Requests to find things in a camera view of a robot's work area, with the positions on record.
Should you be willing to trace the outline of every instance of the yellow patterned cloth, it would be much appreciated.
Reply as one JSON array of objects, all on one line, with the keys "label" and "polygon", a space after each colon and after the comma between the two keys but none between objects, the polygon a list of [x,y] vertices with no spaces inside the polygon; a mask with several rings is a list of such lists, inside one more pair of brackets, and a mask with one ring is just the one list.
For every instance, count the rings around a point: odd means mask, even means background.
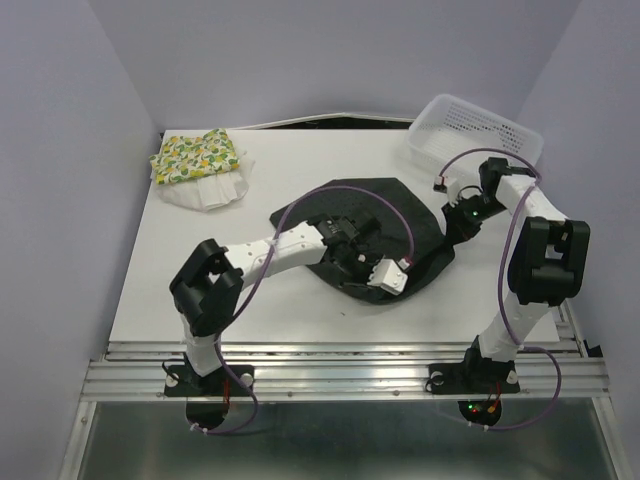
[{"label": "yellow patterned cloth", "polygon": [[202,137],[171,137],[149,161],[158,185],[226,173],[239,167],[233,143],[223,128]]}]

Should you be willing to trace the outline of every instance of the mesh basket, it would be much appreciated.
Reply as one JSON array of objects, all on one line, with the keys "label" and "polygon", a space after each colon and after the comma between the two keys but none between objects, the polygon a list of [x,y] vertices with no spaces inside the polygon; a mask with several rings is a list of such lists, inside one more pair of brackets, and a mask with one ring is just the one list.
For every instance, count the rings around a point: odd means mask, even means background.
[{"label": "mesh basket", "polygon": [[[535,164],[542,137],[506,118],[452,95],[438,95],[409,127],[406,142],[412,159],[437,175],[465,150],[492,147],[516,153]],[[463,184],[479,182],[478,167],[491,153],[473,153],[447,170]]]}]

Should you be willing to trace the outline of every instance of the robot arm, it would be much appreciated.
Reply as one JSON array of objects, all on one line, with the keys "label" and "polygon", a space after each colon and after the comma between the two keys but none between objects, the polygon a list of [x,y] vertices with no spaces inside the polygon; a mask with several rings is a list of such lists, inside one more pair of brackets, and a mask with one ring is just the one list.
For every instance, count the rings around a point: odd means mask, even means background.
[{"label": "robot arm", "polygon": [[[479,193],[464,197],[454,180],[439,177],[434,189],[446,192],[443,207],[447,238],[458,244],[473,238],[482,221],[509,210],[513,215],[534,185],[533,173],[509,166],[504,158],[490,158],[480,166]],[[535,187],[524,201],[522,228],[508,264],[509,292],[504,313],[513,336],[520,342],[529,335],[549,307],[574,297],[582,285],[589,242],[589,226],[568,219]],[[461,364],[435,364],[431,391],[442,394],[490,393],[499,383],[502,391],[519,391],[514,360],[516,344],[498,312],[474,340]]]},{"label": "robot arm", "polygon": [[362,253],[367,238],[379,229],[379,222],[367,214],[354,219],[316,217],[280,235],[266,271],[271,239],[226,247],[210,239],[198,245],[170,285],[194,372],[205,377],[220,367],[214,344],[235,320],[240,292],[259,279],[302,265],[332,262],[351,285],[402,293],[407,282],[403,268],[408,265]]}]

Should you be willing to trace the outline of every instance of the black fabric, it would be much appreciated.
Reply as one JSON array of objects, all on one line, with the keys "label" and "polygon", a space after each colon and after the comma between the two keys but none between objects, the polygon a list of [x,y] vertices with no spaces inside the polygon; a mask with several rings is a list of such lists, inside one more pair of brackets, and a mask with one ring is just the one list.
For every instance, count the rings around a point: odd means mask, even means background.
[{"label": "black fabric", "polygon": [[[415,253],[412,267],[407,271],[408,280],[404,292],[398,296],[381,289],[365,290],[345,286],[340,288],[347,295],[373,304],[392,303],[407,298],[427,286],[455,257],[453,248],[445,243],[436,217],[397,178],[353,178],[333,180],[329,185],[350,185],[376,193],[396,207],[407,220],[413,231]],[[275,227],[284,206],[271,214],[269,220]],[[285,229],[319,214],[349,217],[358,210],[366,210],[380,221],[380,235],[369,242],[369,251],[384,254],[399,260],[409,252],[407,233],[398,217],[382,202],[360,192],[332,190],[321,192],[300,202],[292,210],[285,223]],[[340,271],[330,263],[312,265],[309,269],[334,288],[340,283]]]}]

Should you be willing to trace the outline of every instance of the white table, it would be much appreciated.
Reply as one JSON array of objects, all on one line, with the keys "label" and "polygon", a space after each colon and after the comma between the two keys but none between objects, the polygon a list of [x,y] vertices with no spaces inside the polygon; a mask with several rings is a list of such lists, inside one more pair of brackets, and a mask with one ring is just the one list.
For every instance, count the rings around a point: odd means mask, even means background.
[{"label": "white table", "polygon": [[[206,130],[168,131],[201,135]],[[256,164],[246,197],[198,213],[162,202],[152,185],[129,264],[111,342],[179,342],[182,324],[169,282],[194,247],[269,236],[269,215],[299,195],[336,178],[397,177],[443,221],[446,197],[432,191],[432,177],[413,165],[404,131],[230,130]],[[350,298],[297,268],[265,281],[251,306],[223,336],[225,342],[471,342],[493,319],[496,281],[509,216],[483,225],[429,286],[390,306]],[[545,316],[527,342],[556,342],[556,311]]]}]

